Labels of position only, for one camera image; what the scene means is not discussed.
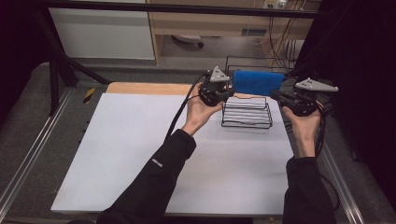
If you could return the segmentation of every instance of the floor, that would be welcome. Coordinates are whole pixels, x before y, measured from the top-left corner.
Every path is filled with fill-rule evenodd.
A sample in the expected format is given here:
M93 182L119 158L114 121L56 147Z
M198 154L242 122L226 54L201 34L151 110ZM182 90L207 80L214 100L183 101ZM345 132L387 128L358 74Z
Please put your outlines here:
M99 75L117 81L191 83L196 75L207 69L213 69L215 66L225 68L227 56L268 57L254 45L255 41L258 41L254 38L204 37L203 40L205 46L200 49L193 44L167 36L160 65L132 62L117 68L104 63L101 63L101 67L94 63L89 66ZM254 60L237 60L234 64L268 65ZM101 92L106 90L106 86L99 85L82 74L78 74L78 77L81 81L76 88L62 87L62 90L70 91L70 99L41 148L39 156L33 162L19 193L15 195L12 205L6 209L7 215L3 223L66 223L70 219L95 220L95 214L65 216L50 211L56 190L62 185ZM90 102L83 104L85 94L91 87L95 87L95 92ZM21 99L0 127L0 192L3 195L49 118L49 111L49 70L44 65L37 67L33 72ZM396 223L395 212L367 166L351 159L348 141L343 136L343 130L339 127L336 117L328 117L327 120L326 143L352 191L365 223ZM319 160L319 163L323 174L326 175L328 171L323 161ZM335 214L339 223L349 223L342 206ZM280 221L271 222L269 217L266 217L256 218L255 223Z

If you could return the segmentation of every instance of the gray bracket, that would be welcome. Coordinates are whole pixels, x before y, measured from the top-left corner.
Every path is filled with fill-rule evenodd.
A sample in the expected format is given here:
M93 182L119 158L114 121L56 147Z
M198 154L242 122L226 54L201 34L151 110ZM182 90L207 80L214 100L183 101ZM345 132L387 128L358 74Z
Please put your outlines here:
M223 82L229 80L230 77L226 76L223 72L221 72L218 66L213 69L212 76L210 77L211 82Z
M297 82L295 87L308 91L338 91L338 87L323 84L312 80L310 77L302 82Z

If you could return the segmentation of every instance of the hand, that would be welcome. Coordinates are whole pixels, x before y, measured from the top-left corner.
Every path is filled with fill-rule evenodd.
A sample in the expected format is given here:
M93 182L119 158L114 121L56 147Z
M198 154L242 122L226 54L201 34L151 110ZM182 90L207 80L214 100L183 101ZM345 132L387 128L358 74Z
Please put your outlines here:
M198 83L192 90L191 96L193 98L187 102L186 124L181 128L191 136L203 127L214 113L220 111L224 104L223 102L220 102L213 107L204 104L198 96L198 89L201 85L202 83Z
M283 106L286 117L291 121L300 157L315 157L315 134L320 124L320 113L316 110L307 117L298 117Z

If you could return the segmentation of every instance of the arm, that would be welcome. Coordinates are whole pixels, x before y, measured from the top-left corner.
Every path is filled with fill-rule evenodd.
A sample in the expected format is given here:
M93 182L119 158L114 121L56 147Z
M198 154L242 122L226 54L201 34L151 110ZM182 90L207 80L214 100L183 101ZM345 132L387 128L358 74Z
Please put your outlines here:
M193 90L193 96L198 94L198 87ZM171 199L178 175L196 147L192 136L221 110L221 105L208 107L199 97L189 100L185 125L166 139L134 182L99 215L96 223L158 223Z
M292 124L300 158L291 158L286 166L289 188L285 193L283 223L336 223L327 190L321 182L315 157L315 134L320 114L297 117L283 107Z

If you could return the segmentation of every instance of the white tabletop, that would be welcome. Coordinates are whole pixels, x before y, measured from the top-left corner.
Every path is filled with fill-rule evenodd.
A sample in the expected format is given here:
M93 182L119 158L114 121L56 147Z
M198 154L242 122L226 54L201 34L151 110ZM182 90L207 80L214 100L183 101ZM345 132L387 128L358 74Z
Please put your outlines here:
M51 210L101 212L113 204L160 147L183 99L104 93ZM292 151L279 107L267 101L274 122L269 130L221 127L218 112L194 136L197 148L179 176L167 215L283 213Z

